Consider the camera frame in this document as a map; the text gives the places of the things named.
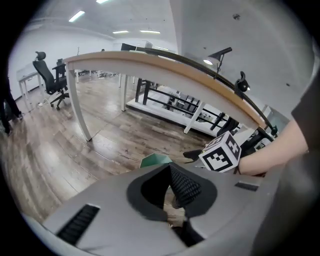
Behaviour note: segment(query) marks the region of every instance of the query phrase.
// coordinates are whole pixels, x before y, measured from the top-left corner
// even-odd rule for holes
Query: green object
[[[147,157],[145,157],[144,159],[141,160],[140,168],[158,165],[158,164],[167,164],[167,163],[171,163],[171,162],[172,162],[172,160],[168,156],[153,153],[153,154],[148,155]]]

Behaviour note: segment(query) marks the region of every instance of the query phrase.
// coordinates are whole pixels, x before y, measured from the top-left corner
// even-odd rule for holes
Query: desk
[[[69,57],[63,61],[66,63],[66,78],[72,109],[87,141],[90,141],[92,137],[83,118],[77,95],[75,79],[75,70],[77,69],[108,70],[123,74],[124,79],[121,79],[120,89],[121,109],[123,111],[126,110],[128,76],[136,76],[167,85],[184,94],[193,95],[201,101],[198,112],[200,112],[204,103],[207,103],[243,124],[243,130],[237,132],[237,136],[234,137],[239,145],[245,142],[259,126],[266,126],[240,97],[212,77],[179,62],[127,51],[93,52]]]
[[[34,72],[31,72],[27,75],[24,75],[23,77],[21,77],[18,82],[19,82],[19,87],[20,87],[20,91],[21,91],[21,96],[23,98],[23,101],[24,101],[24,104],[26,106],[26,109],[28,112],[30,112],[33,108],[33,104],[32,102],[29,100],[30,99],[30,95],[29,95],[29,92],[28,92],[28,89],[27,89],[27,84],[26,84],[26,81],[30,78],[33,78],[37,76],[38,77],[38,84],[39,84],[39,88],[40,88],[40,92],[41,92],[41,96],[43,99],[45,99],[45,89],[44,87],[42,86],[42,83],[41,83],[41,77],[39,75],[38,72],[34,71]]]

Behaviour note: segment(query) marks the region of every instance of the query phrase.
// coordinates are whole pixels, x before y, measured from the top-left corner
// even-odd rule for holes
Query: vent grille
[[[75,245],[85,233],[100,208],[86,204],[57,234],[65,242]]]

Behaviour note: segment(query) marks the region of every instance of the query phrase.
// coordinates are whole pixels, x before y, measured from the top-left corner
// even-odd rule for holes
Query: wooden floor
[[[29,113],[19,99],[24,119],[11,123],[10,137],[0,133],[5,177],[16,204],[41,223],[97,180],[137,169],[141,159],[152,153],[187,162],[184,151],[201,149],[210,140],[192,131],[184,134],[181,127],[134,110],[121,111],[118,77],[93,77],[80,77],[77,84],[92,141],[83,137],[69,99],[61,103],[60,111],[44,104]],[[135,89],[129,82],[127,101],[135,97]],[[41,101],[39,89],[31,92],[31,100],[34,106]],[[165,209],[174,222],[183,214],[171,208],[172,196],[167,198]]]

